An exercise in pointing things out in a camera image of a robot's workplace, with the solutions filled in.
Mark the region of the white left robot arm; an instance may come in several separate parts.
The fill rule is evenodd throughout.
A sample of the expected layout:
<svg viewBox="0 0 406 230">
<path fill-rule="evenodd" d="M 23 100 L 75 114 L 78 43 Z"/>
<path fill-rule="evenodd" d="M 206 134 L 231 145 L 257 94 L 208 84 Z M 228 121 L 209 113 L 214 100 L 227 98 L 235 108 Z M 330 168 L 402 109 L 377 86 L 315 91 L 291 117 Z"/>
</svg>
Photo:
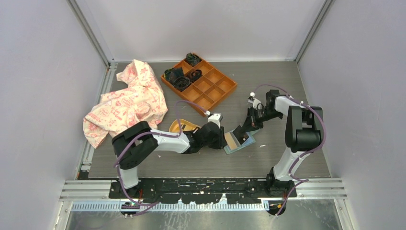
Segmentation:
<svg viewBox="0 0 406 230">
<path fill-rule="evenodd" d="M 203 147 L 221 150 L 227 145 L 224 128 L 214 122 L 178 133 L 153 129 L 139 122 L 112 139 L 121 192 L 128 198 L 138 195 L 138 166 L 154 151 L 193 154 Z"/>
</svg>

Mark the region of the green card holder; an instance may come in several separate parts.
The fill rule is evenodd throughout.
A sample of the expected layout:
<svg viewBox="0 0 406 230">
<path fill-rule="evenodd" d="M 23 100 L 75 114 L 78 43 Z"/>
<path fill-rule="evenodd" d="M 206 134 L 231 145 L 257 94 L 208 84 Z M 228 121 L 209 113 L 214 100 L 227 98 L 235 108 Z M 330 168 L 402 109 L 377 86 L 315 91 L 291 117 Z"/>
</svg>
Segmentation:
<svg viewBox="0 0 406 230">
<path fill-rule="evenodd" d="M 225 133 L 226 146 L 224 151 L 227 155 L 239 151 L 256 142 L 251 132 L 243 134 L 242 139 L 238 139 L 232 131 Z"/>
</svg>

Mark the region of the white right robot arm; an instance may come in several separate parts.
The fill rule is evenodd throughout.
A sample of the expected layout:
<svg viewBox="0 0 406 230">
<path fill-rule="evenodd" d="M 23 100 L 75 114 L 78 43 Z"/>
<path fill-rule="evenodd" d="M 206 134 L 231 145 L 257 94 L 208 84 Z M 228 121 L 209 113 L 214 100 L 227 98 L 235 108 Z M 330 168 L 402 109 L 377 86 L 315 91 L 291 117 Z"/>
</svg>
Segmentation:
<svg viewBox="0 0 406 230">
<path fill-rule="evenodd" d="M 239 143 L 248 139 L 249 132 L 262 129 L 264 122 L 286 118 L 286 149 L 279 162 L 267 174 L 265 182 L 265 191 L 270 196 L 281 196 L 293 190 L 296 180 L 294 173 L 303 160 L 320 149 L 326 141 L 323 110 L 319 106 L 296 101 L 290 95 L 282 95 L 278 90 L 269 90 L 265 103 L 251 92 L 248 103 L 250 107 L 243 125 L 233 131 Z"/>
</svg>

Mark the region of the orange credit card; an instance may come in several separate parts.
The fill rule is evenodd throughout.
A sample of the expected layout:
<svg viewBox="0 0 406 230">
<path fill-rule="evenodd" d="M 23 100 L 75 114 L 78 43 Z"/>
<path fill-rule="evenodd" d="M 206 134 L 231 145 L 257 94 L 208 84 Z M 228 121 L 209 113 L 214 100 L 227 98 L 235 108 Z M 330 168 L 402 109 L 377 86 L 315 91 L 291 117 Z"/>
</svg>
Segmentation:
<svg viewBox="0 0 406 230">
<path fill-rule="evenodd" d="M 236 139 L 232 131 L 225 133 L 225 140 L 230 150 L 235 150 L 240 146 L 239 141 Z"/>
</svg>

